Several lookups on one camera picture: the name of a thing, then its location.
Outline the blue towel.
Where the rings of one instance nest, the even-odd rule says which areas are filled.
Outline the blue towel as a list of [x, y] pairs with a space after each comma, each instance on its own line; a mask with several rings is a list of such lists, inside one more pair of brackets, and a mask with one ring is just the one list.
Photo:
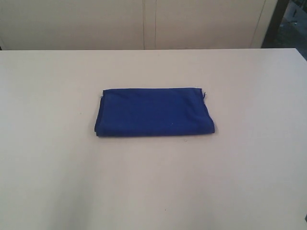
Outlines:
[[204, 97], [201, 88], [104, 90], [94, 131], [98, 137], [213, 134]]

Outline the dark window frame post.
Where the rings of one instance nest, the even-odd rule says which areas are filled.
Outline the dark window frame post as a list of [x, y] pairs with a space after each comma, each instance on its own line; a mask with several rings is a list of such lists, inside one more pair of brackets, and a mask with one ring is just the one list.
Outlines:
[[277, 36], [288, 3], [289, 0], [277, 1], [261, 48], [272, 48], [273, 42]]

